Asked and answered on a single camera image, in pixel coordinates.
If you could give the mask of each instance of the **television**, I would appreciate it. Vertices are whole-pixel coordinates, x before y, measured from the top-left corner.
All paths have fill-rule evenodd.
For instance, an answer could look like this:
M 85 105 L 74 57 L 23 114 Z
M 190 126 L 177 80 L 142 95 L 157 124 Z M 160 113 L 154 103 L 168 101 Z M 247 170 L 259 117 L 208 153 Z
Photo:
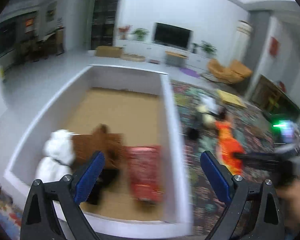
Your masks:
M 187 49 L 191 30 L 157 23 L 154 34 L 154 42 L 165 46 Z

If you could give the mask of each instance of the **red package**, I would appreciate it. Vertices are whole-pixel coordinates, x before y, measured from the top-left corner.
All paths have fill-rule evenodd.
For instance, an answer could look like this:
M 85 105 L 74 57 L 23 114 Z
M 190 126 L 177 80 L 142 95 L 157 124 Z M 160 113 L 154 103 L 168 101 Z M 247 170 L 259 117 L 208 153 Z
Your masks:
M 139 200 L 159 202 L 160 146 L 127 147 L 132 194 Z

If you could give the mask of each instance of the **white box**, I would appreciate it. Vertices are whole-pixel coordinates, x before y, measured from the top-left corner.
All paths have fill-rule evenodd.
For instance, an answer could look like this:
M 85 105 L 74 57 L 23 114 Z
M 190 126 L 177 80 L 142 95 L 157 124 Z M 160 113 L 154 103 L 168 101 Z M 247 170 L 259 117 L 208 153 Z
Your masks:
M 183 155 L 183 138 L 174 104 L 172 86 L 166 73 L 138 68 L 91 65 L 65 84 L 44 106 L 22 136 L 4 177 L 20 193 L 17 203 L 26 202 L 42 149 L 50 133 L 59 129 L 71 110 L 91 87 L 125 89 L 160 97 L 159 130 L 164 167 L 164 215 L 162 221 L 131 221 L 84 212 L 99 233 L 128 238 L 170 238 L 192 233 L 190 185 Z M 65 220 L 59 203 L 54 203 L 58 218 Z

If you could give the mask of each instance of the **purple mat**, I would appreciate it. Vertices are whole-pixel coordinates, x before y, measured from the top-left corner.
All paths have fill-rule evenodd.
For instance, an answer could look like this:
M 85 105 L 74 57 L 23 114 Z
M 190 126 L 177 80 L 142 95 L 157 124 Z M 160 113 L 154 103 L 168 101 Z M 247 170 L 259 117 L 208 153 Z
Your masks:
M 198 73 L 192 69 L 189 68 L 180 68 L 180 71 L 188 76 L 192 76 L 192 77 L 196 77 L 196 78 L 200 78 L 200 76 L 198 75 Z

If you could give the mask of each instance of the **dark display cabinet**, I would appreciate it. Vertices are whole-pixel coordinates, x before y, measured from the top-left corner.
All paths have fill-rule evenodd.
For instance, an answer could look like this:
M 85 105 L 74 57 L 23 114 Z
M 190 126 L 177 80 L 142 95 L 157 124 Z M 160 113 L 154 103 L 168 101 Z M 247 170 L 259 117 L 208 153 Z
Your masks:
M 118 0 L 95 0 L 91 27 L 91 49 L 95 49 L 97 46 L 112 46 L 117 6 Z

